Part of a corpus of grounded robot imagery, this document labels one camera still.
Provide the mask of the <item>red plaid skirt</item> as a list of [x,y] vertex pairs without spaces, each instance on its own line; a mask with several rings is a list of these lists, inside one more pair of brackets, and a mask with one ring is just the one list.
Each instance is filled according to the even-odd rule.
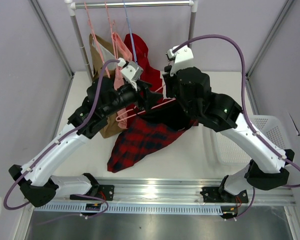
[[130,168],[198,125],[198,121],[187,116],[176,100],[165,99],[162,105],[133,117],[129,128],[118,135],[107,170],[117,173]]

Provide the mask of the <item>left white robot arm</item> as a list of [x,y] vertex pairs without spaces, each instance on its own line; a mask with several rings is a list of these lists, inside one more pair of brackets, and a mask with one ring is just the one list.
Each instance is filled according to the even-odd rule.
[[81,106],[68,118],[59,135],[28,163],[9,168],[14,185],[19,186],[29,204],[41,207],[64,196],[95,199],[99,183],[90,173],[58,177],[54,175],[55,170],[105,127],[108,117],[132,104],[141,110],[149,110],[163,96],[151,91],[152,85],[142,80],[137,80],[135,86],[125,83],[118,89],[111,87],[110,81],[108,77],[94,81],[87,88]]

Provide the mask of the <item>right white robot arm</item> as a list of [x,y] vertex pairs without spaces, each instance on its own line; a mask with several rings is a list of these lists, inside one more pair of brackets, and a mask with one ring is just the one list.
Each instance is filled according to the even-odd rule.
[[173,73],[169,65],[163,79],[166,95],[175,98],[187,116],[227,137],[251,157],[245,168],[223,178],[218,189],[222,201],[229,202],[252,187],[268,191],[287,185],[290,173],[283,158],[294,157],[294,152],[253,132],[256,127],[246,122],[242,107],[232,97],[212,92],[208,74],[196,67]]

